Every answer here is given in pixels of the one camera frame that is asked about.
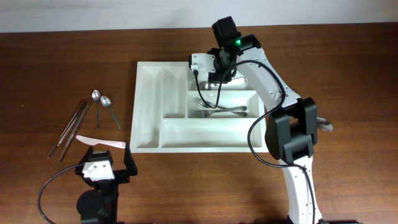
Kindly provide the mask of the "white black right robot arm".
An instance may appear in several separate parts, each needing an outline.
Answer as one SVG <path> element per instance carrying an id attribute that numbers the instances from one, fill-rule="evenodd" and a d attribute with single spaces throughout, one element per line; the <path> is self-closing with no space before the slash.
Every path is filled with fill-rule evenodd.
<path id="1" fill-rule="evenodd" d="M 218 48 L 209 79 L 226 83 L 239 72 L 262 100 L 266 113 L 250 126 L 248 147 L 253 150 L 252 132 L 267 120 L 265 143 L 276 163 L 267 166 L 281 169 L 289 197 L 290 223 L 323 223 L 313 183 L 312 163 L 317 143 L 317 105 L 312 98 L 302 98 L 277 74 L 257 38 L 242 35 L 232 17 L 212 25 Z"/>

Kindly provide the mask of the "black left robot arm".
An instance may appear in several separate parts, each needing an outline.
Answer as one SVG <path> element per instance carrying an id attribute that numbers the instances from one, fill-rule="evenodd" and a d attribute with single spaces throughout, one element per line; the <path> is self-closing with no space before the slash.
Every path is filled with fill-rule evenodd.
<path id="1" fill-rule="evenodd" d="M 117 223 L 119 186 L 130 183 L 137 175 L 137 167 L 126 142 L 112 142 L 124 150 L 124 169 L 113 169 L 110 151 L 95 151 L 90 146 L 78 163 L 75 174 L 92 189 L 82 193 L 76 209 L 81 223 Z"/>

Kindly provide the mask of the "steel fork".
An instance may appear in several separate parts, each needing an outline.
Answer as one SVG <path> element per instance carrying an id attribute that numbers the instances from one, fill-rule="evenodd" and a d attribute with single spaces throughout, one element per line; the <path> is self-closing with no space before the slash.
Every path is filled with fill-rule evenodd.
<path id="1" fill-rule="evenodd" d="M 237 106 L 232 108 L 224 108 L 217 110 L 192 110 L 190 114 L 196 118 L 208 118 L 215 113 L 232 113 L 237 114 L 238 116 L 243 116 L 247 110 L 246 106 Z"/>
<path id="2" fill-rule="evenodd" d="M 246 112 L 246 106 L 237 106 L 232 108 L 218 106 L 216 109 L 211 109 L 209 106 L 206 105 L 206 101 L 203 101 L 199 97 L 194 98 L 193 102 L 205 108 L 203 110 L 191 110 L 190 114 L 193 117 L 197 118 L 208 118 L 215 113 L 232 113 L 240 117 L 246 117 L 248 115 L 248 113 Z"/>

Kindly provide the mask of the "large steel spoon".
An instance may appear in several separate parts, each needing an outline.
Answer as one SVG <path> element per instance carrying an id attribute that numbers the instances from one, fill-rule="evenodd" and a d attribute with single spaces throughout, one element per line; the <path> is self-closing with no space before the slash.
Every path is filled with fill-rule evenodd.
<path id="1" fill-rule="evenodd" d="M 228 83 L 224 83 L 221 85 L 222 88 L 226 89 L 234 89 L 234 88 L 244 88 L 246 86 L 247 80 L 243 77 L 232 79 Z M 199 83 L 200 90 L 215 90 L 218 89 L 219 83 L 210 83 L 210 82 L 201 82 Z"/>

